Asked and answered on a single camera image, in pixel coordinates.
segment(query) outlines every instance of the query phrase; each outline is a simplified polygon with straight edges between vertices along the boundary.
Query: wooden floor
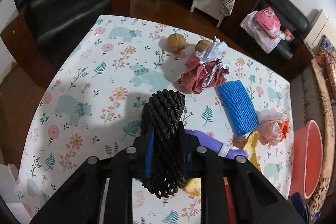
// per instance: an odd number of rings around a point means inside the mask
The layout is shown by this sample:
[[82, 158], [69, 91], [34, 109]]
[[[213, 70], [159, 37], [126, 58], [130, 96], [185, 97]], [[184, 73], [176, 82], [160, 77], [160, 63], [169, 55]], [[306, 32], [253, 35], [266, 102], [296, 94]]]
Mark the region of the wooden floor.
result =
[[[177, 0], [131, 0], [131, 17], [155, 21], [205, 37], [214, 36], [230, 47], [242, 51], [217, 28], [217, 21], [196, 11], [190, 13], [191, 2]], [[5, 163], [20, 166], [27, 133], [44, 90], [18, 66], [0, 86], [0, 147]]]

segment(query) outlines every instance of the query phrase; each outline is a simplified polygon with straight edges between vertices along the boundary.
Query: purple handle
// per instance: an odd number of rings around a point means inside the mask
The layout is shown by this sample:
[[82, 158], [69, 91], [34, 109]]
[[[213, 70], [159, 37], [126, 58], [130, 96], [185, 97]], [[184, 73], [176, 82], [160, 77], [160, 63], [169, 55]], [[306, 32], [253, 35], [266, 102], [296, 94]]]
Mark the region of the purple handle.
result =
[[185, 132], [187, 134], [196, 136], [199, 140], [199, 144], [202, 146], [205, 146], [213, 151], [215, 151], [216, 153], [218, 153], [222, 147], [222, 143], [214, 138], [211, 138], [210, 136], [208, 136], [207, 134], [205, 134], [202, 131], [197, 131], [197, 130], [189, 130], [186, 129]]
[[[222, 148], [223, 143], [214, 138], [211, 138], [209, 135], [205, 134], [202, 131], [186, 129], [185, 132], [187, 134], [196, 136], [198, 138], [200, 145], [205, 146], [206, 148], [209, 148], [215, 151], [216, 153], [218, 153]], [[248, 153], [242, 149], [229, 149], [225, 158], [233, 160], [238, 155], [242, 155], [247, 159], [249, 158]]]

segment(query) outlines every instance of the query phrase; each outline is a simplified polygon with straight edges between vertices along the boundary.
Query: black leather armchair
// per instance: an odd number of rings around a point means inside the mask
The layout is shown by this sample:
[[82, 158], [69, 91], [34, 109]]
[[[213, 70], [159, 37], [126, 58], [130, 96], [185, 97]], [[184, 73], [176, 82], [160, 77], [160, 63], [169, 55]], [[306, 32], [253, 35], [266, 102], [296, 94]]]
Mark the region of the black leather armchair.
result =
[[[247, 14], [266, 7], [272, 7], [278, 16], [281, 30], [289, 29], [295, 36], [295, 39], [290, 43], [281, 40], [269, 54], [266, 54], [254, 38], [239, 26]], [[251, 57], [288, 80], [295, 75], [293, 71], [299, 73], [313, 58], [303, 42], [308, 33], [309, 22], [305, 15], [289, 0], [236, 0], [231, 16], [223, 20], [219, 28]]]
[[[14, 2], [19, 15], [5, 28], [1, 37], [17, 63], [39, 86], [44, 87], [49, 85], [100, 15], [130, 15], [130, 0]], [[41, 66], [45, 67], [42, 75]]]

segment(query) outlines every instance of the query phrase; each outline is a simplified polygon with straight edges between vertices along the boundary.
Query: pink basin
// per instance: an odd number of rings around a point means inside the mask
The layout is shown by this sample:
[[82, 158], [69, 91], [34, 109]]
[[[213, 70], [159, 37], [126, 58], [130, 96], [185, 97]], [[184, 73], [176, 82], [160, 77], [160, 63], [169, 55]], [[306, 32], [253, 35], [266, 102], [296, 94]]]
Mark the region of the pink basin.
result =
[[294, 132], [293, 175], [289, 195], [299, 192], [305, 199], [314, 193], [321, 175], [323, 147], [319, 126], [310, 120]]

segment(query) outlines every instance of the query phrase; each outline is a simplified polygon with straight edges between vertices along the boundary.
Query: floral tablecloth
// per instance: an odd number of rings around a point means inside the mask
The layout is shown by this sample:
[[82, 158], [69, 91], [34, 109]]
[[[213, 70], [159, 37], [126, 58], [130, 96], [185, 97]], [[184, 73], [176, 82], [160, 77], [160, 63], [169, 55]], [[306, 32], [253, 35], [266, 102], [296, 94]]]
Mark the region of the floral tablecloth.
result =
[[[185, 36], [179, 54], [165, 51], [166, 37]], [[157, 90], [176, 90], [200, 35], [171, 26], [102, 15], [56, 74], [36, 110], [27, 135], [16, 193], [31, 216], [88, 157], [114, 156], [140, 133], [143, 105]], [[221, 54], [230, 67], [227, 80], [240, 79], [256, 110], [287, 115], [292, 128], [289, 83], [232, 48]], [[182, 121], [230, 145], [244, 137], [232, 134], [226, 110], [215, 88], [186, 94]], [[278, 146], [257, 146], [262, 173], [287, 198], [291, 181], [293, 132]], [[133, 181], [135, 223], [199, 223], [201, 198], [180, 190], [157, 199]]]

